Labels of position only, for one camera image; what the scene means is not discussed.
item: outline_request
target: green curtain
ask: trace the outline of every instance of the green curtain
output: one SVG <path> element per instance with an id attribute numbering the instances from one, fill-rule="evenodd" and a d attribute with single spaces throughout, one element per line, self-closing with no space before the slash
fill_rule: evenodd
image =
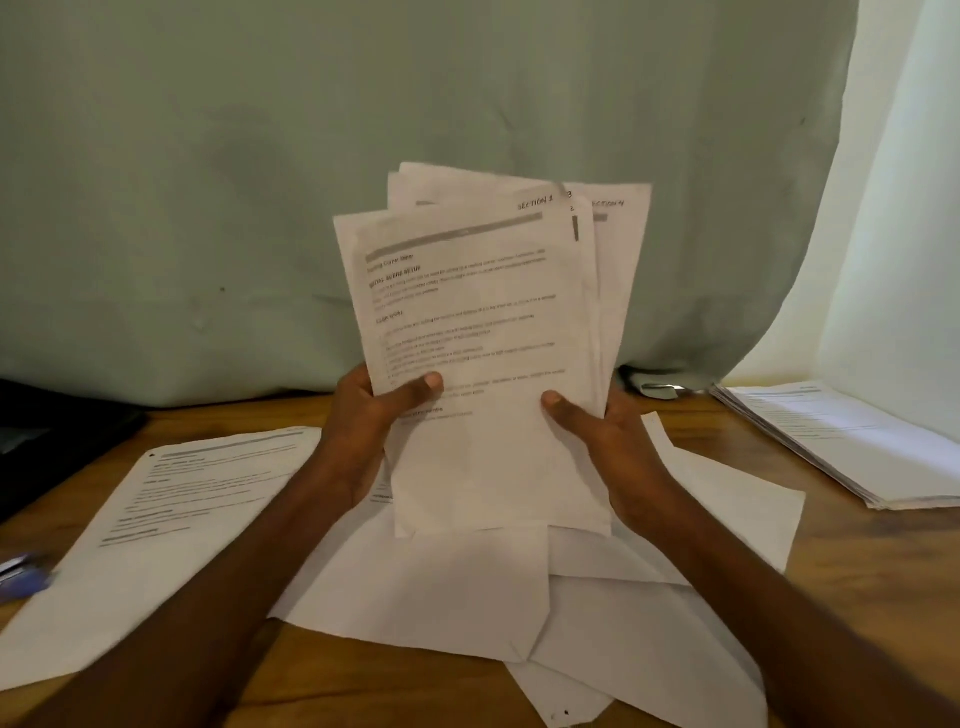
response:
<path id="1" fill-rule="evenodd" d="M 652 182 L 621 350 L 726 374 L 804 258 L 855 0 L 0 6 L 0 377 L 169 406 L 361 358 L 331 217 L 405 159 Z"/>

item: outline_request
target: wood grain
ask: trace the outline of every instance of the wood grain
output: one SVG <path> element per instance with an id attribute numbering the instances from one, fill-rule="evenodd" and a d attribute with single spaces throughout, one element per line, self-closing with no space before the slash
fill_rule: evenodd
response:
<path id="1" fill-rule="evenodd" d="M 58 561 L 136 459 L 160 445 L 290 425 L 322 425 L 329 397 L 264 400 L 152 413 L 130 441 L 0 525 L 0 556 Z M 808 495 L 787 570 L 801 589 L 920 679 L 960 701 L 960 509 L 874 513 L 719 402 L 645 400 L 674 444 Z M 19 605 L 0 607 L 0 626 Z M 224 723 L 247 726 L 534 727 L 542 723 L 499 663 L 344 640 L 271 623 L 238 669 Z M 0 693 L 10 723 L 67 678 Z M 666 723 L 614 703 L 594 723 Z"/>

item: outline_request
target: person's left hand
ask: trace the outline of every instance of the person's left hand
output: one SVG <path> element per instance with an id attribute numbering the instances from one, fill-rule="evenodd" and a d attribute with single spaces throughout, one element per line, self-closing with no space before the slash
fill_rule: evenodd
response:
<path id="1" fill-rule="evenodd" d="M 383 463 L 383 445 L 396 419 L 443 390 L 444 379 L 431 372 L 375 397 L 366 364 L 337 383 L 314 457 L 332 469 L 330 474 L 338 485 L 348 488 L 351 506 L 364 499 L 376 480 Z"/>

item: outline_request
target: person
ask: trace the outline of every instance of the person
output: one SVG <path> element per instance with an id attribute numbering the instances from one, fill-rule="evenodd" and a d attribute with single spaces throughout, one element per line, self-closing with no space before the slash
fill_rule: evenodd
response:
<path id="1" fill-rule="evenodd" d="M 251 525 L 20 725 L 206 724 L 300 565 L 371 488 L 393 423 L 442 390 L 432 373 L 375 397 L 366 366 L 344 376 L 316 451 Z M 635 400 L 612 387 L 602 419 L 556 392 L 541 403 L 586 443 L 616 515 L 663 551 L 753 655 L 789 724 L 960 726 L 955 706 L 792 587 L 673 479 Z"/>

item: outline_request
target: hand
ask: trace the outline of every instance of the hand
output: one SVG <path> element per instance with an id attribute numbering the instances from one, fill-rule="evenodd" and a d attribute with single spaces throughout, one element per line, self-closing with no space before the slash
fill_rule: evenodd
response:
<path id="1" fill-rule="evenodd" d="M 610 491 L 613 512 L 632 530 L 647 535 L 659 519 L 662 496 L 682 488 L 657 455 L 637 403 L 613 385 L 602 420 L 557 392 L 544 392 L 541 403 L 557 425 L 587 445 Z"/>
<path id="2" fill-rule="evenodd" d="M 375 397 L 366 364 L 337 383 L 314 457 L 332 469 L 334 482 L 348 489 L 350 507 L 364 499 L 376 480 L 383 463 L 383 445 L 396 419 L 443 390 L 444 379 L 431 372 Z"/>

